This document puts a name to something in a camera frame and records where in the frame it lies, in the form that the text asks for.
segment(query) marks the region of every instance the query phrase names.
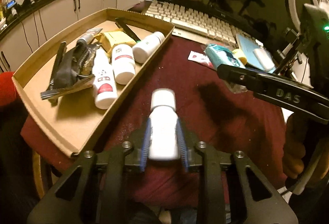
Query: red sleeve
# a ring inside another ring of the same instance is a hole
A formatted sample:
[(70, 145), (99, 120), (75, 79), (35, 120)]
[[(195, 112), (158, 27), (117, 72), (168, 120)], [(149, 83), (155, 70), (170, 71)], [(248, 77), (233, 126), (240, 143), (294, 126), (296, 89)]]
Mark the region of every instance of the red sleeve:
[(12, 81), (14, 72), (0, 74), (0, 109), (16, 100), (18, 95)]

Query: blue gripper pad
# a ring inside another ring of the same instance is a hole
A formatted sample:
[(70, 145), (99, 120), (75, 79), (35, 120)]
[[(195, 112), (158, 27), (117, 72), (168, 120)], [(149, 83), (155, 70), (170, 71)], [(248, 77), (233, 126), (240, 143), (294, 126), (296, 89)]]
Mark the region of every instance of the blue gripper pad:
[(152, 135), (152, 126), (151, 126), (151, 119), (147, 119), (146, 129), (144, 133), (144, 141), (142, 145), (141, 157), (140, 157), (140, 171), (144, 172), (146, 168), (146, 162), (148, 158), (148, 152), (150, 150), (150, 140)]
[(176, 123), (176, 138), (177, 138), (177, 144), (178, 144), (178, 147), (180, 150), (183, 166), (185, 168), (185, 171), (188, 172), (188, 168), (189, 168), (188, 150), (187, 150), (184, 133), (183, 133), (182, 126), (181, 126), (179, 119), (177, 119), (177, 123)]

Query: cardboard tray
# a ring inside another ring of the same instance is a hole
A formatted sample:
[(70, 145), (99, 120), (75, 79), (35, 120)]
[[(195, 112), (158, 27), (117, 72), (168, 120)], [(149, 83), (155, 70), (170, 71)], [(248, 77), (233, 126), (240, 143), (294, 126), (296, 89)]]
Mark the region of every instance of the cardboard tray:
[[(96, 108), (92, 88), (60, 97), (55, 107), (47, 100), (42, 101), (40, 92), (48, 87), (60, 43), (66, 41), (68, 51), (90, 28), (116, 29), (114, 20), (117, 17), (124, 17), (140, 39), (155, 31), (161, 31), (166, 38), (143, 65), (136, 63), (136, 75), (126, 86), (117, 84), (119, 96), (111, 107), (108, 110)], [(94, 147), (133, 85), (170, 38), (173, 28), (170, 23), (142, 14), (104, 9), (70, 25), (43, 44), (14, 73), (13, 82), (28, 112), (48, 138), (65, 155), (78, 155)]]

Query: white bottle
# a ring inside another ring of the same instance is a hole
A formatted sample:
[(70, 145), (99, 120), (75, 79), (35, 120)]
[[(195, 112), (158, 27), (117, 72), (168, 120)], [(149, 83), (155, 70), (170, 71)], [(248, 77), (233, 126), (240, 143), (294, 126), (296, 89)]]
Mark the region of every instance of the white bottle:
[(145, 37), (144, 40), (136, 43), (133, 47), (134, 58), (136, 62), (144, 64), (147, 58), (159, 47), (165, 40), (165, 36), (157, 31)]
[(92, 73), (95, 76), (93, 83), (95, 105), (99, 109), (108, 109), (118, 95), (112, 66), (102, 48), (96, 50)]
[(135, 60), (129, 45), (119, 44), (112, 50), (112, 66), (116, 82), (126, 85), (135, 76)]
[(169, 161), (180, 158), (177, 146), (175, 93), (168, 88), (159, 88), (152, 93), (149, 159)]

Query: keyboard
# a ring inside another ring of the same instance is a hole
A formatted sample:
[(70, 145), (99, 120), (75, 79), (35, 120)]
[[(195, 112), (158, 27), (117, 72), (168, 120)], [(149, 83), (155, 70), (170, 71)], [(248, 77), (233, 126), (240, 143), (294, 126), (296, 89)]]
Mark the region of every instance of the keyboard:
[(254, 40), (247, 33), (223, 20), (168, 2), (153, 0), (145, 15), (174, 24), (173, 35), (202, 44), (221, 42), (234, 49), (238, 48), (235, 40), (236, 34)]

